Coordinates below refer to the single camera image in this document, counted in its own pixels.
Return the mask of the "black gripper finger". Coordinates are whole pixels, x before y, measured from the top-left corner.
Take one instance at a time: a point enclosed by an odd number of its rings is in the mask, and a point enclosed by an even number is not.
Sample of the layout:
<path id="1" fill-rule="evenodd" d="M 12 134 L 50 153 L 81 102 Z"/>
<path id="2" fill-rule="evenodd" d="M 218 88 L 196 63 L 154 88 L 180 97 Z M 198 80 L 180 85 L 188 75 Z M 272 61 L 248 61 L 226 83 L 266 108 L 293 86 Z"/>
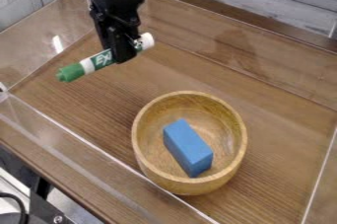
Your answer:
<path id="1" fill-rule="evenodd" d="M 110 42 L 109 42 L 108 30 L 109 30 L 110 25 L 105 21 L 98 20 L 97 18 L 93 19 L 93 23 L 94 23 L 94 29 L 100 38 L 101 46 L 104 49 L 109 49 Z"/>
<path id="2" fill-rule="evenodd" d="M 138 27 L 110 26 L 108 28 L 108 42 L 117 64 L 136 57 L 138 53 L 136 40 L 138 38 Z"/>

